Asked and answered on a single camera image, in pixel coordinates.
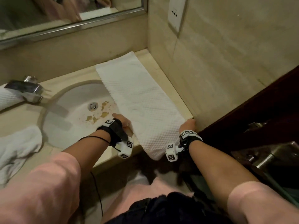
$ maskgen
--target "hand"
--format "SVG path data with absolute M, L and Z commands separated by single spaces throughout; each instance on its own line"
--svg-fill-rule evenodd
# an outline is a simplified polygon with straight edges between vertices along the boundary
M 113 113 L 112 116 L 113 118 L 116 118 L 121 121 L 121 123 L 123 124 L 123 128 L 127 127 L 131 123 L 130 120 L 128 120 L 126 117 L 124 117 L 121 114 Z
M 184 122 L 179 129 L 179 133 L 185 131 L 185 130 L 192 130 L 196 131 L 196 126 L 195 126 L 195 119 L 188 119 L 186 122 Z

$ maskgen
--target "crumpled white towel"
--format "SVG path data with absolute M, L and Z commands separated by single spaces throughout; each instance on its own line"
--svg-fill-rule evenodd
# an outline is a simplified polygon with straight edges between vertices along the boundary
M 121 114 L 132 122 L 144 151 L 159 160 L 168 143 L 179 139 L 184 118 L 133 52 L 96 65 Z
M 37 126 L 0 138 L 0 189 L 25 163 L 28 155 L 42 146 L 42 133 Z
M 0 111 L 24 101 L 24 98 L 17 91 L 4 88 L 5 85 L 0 86 Z

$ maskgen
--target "sleeve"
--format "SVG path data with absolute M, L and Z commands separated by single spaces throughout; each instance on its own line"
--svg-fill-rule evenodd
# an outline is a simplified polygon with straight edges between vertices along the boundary
M 245 182 L 234 188 L 227 207 L 237 224 L 299 223 L 299 210 L 260 182 Z
M 0 191 L 0 223 L 67 223 L 79 205 L 80 171 L 76 158 L 61 152 L 8 184 Z

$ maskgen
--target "electrical outlet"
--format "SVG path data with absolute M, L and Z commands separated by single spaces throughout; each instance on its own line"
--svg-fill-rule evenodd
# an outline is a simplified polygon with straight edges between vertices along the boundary
M 168 10 L 168 22 L 179 32 L 184 14 L 186 0 L 170 0 Z

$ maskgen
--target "mirror frame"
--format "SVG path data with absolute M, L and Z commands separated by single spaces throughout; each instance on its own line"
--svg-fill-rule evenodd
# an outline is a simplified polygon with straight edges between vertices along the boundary
M 78 23 L 67 24 L 64 26 L 54 27 L 47 30 L 37 31 L 17 37 L 12 37 L 0 41 L 0 50 L 7 49 L 16 45 L 28 44 L 35 41 L 57 37 L 68 33 L 77 32 L 91 27 L 104 25 L 111 22 L 120 21 L 123 19 L 132 18 L 138 15 L 146 14 L 148 10 L 148 0 L 141 0 L 141 7 L 129 9 L 113 14 L 99 16 L 89 20 L 81 21 Z

